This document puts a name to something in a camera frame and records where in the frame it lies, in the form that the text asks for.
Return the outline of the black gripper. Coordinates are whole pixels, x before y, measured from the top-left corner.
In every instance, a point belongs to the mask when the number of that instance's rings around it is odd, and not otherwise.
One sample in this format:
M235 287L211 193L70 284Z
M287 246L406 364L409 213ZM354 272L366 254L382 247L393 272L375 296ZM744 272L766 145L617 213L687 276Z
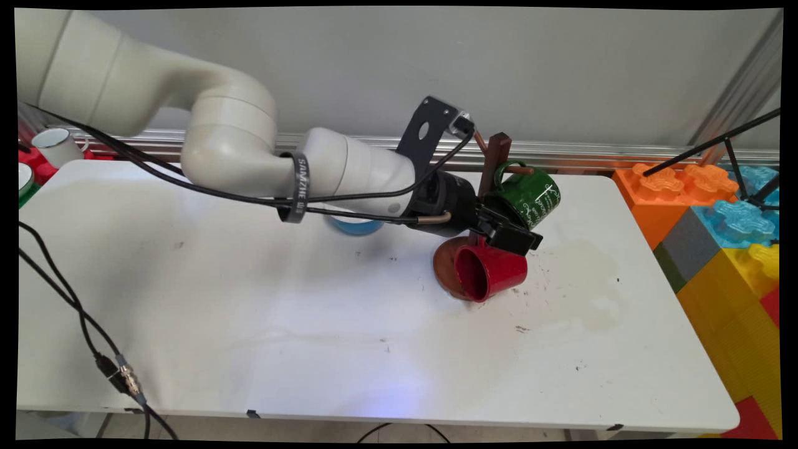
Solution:
M504 252L527 256L538 249L542 235L516 224L501 211L484 203L477 204L477 196L470 182L451 173L435 173L413 191L408 202L410 217L451 215L445 223L409 224L420 232L454 238L467 229L477 227L485 244Z

